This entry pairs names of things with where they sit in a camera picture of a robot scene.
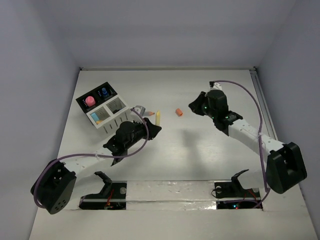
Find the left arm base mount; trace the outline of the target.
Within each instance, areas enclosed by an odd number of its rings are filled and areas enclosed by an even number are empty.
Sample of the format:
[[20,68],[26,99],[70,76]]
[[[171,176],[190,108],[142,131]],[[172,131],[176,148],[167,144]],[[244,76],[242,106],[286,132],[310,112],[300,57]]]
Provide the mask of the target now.
[[98,193],[91,193],[80,198],[81,210],[126,210],[127,182],[113,182],[102,171],[94,173],[104,183]]

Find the black highlighter blue cap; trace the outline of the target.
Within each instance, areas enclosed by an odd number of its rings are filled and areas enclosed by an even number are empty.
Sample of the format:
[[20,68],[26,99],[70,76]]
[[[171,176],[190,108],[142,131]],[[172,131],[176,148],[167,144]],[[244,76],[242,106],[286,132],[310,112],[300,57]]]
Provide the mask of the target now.
[[107,98],[107,97],[109,96],[109,93],[108,93],[108,91],[107,91],[107,89],[106,89],[105,87],[103,87],[103,88],[101,89],[101,91],[102,91],[102,96],[103,96],[104,98]]

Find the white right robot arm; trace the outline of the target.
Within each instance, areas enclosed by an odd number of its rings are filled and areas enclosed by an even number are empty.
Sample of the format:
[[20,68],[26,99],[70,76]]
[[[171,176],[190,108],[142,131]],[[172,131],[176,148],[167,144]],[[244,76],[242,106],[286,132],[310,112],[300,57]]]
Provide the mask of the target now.
[[211,118],[219,131],[260,155],[264,166],[263,180],[274,192],[283,194],[307,178],[300,147],[260,133],[241,115],[229,110],[227,96],[222,90],[202,91],[188,107],[196,115]]

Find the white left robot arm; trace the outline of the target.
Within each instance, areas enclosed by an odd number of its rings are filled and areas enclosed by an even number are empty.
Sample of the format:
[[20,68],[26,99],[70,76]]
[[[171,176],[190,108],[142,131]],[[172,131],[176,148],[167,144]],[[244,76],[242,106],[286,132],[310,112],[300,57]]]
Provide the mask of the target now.
[[83,210],[121,210],[125,206],[120,202],[111,202],[120,194],[120,187],[102,171],[107,160],[111,166],[130,156],[128,150],[140,140],[153,140],[162,130],[161,126],[151,123],[145,117],[141,121],[124,121],[115,134],[102,146],[102,153],[75,153],[51,160],[31,187],[35,204],[57,214],[67,206],[78,180],[91,175],[101,180],[93,186],[94,193],[80,197],[79,208]]

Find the light blue marker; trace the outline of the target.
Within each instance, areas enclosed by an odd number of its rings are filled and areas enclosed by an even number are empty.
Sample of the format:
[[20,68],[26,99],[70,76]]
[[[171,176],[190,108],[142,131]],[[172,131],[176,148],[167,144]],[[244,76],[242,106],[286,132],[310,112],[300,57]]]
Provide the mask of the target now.
[[98,122],[100,119],[99,119],[99,117],[98,117],[98,115],[96,114],[96,113],[92,113],[91,114],[91,117],[92,117],[92,119],[95,121],[95,122]]

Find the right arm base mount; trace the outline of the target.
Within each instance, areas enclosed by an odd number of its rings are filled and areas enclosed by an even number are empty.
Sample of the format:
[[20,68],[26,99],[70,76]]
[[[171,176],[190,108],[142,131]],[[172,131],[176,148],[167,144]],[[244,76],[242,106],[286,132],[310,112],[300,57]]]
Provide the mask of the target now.
[[239,209],[262,209],[259,190],[254,193],[253,188],[244,189],[238,177],[247,172],[248,169],[234,174],[228,181],[214,183],[211,195],[217,199],[217,210],[239,210]]

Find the pink-capped marker tube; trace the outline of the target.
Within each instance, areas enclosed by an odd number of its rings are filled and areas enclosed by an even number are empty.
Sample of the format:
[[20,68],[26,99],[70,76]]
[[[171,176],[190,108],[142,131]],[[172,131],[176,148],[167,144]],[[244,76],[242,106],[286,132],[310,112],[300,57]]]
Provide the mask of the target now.
[[85,104],[88,108],[90,108],[96,104],[96,100],[93,96],[89,95],[85,98]]

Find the yellow marker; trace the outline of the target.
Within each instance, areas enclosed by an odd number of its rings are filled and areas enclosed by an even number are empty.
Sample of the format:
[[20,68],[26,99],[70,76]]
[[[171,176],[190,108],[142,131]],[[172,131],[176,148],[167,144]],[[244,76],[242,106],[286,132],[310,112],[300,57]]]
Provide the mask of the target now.
[[155,114],[155,125],[160,126],[160,122],[161,122],[161,113],[158,110]]

